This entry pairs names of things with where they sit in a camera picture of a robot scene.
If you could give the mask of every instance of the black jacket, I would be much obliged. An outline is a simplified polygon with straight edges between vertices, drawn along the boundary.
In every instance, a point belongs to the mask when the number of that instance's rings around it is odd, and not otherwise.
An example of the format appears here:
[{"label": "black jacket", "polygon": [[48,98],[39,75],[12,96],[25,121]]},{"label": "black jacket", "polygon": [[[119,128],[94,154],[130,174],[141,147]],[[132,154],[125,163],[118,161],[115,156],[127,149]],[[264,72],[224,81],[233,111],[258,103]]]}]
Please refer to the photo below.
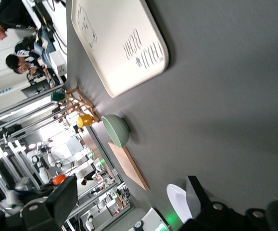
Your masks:
[{"label": "black jacket", "polygon": [[21,0],[1,0],[0,25],[8,28],[35,27],[28,11]]}]

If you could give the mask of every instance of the screw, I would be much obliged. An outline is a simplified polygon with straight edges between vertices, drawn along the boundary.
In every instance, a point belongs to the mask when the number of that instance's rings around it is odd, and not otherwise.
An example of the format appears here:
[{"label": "screw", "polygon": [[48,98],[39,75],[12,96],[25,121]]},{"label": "screw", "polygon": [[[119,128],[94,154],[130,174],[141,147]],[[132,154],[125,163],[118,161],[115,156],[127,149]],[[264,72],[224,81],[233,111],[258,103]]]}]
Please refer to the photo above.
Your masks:
[{"label": "screw", "polygon": [[215,203],[215,204],[213,204],[213,208],[216,209],[216,210],[222,210],[223,207],[222,207],[221,204]]},{"label": "screw", "polygon": [[38,208],[38,205],[33,205],[29,208],[29,211],[36,210]]},{"label": "screw", "polygon": [[264,214],[260,211],[253,211],[253,215],[256,217],[256,218],[263,218],[264,217]]}]

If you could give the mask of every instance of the white tray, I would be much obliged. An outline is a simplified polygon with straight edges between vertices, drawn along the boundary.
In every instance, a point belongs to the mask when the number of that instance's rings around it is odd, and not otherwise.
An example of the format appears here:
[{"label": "white tray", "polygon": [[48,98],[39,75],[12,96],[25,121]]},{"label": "white tray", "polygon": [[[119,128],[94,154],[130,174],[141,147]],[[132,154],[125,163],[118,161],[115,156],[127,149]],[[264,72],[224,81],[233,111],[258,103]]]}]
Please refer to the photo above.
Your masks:
[{"label": "white tray", "polygon": [[168,49],[144,0],[73,0],[72,23],[113,98],[168,65]]}]

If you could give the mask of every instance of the black hair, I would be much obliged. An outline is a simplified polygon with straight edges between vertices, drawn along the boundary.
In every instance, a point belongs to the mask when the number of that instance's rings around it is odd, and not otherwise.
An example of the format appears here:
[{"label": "black hair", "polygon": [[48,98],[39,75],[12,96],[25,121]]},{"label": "black hair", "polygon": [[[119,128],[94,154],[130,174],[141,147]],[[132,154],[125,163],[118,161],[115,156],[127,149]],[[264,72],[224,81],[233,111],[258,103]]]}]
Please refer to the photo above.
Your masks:
[{"label": "black hair", "polygon": [[18,69],[19,59],[16,55],[9,54],[5,59],[5,63],[10,69],[17,70]]},{"label": "black hair", "polygon": [[16,74],[21,74],[17,69],[13,69]]}]

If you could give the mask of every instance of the yellow cup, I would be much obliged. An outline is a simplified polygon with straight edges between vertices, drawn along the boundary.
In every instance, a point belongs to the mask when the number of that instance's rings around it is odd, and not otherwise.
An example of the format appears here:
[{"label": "yellow cup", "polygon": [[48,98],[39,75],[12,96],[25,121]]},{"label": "yellow cup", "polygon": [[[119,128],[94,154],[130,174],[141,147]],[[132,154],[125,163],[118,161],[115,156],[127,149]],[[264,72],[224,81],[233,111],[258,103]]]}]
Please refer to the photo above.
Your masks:
[{"label": "yellow cup", "polygon": [[84,126],[91,126],[93,123],[93,117],[91,115],[82,115],[78,117],[77,125],[82,128]]}]

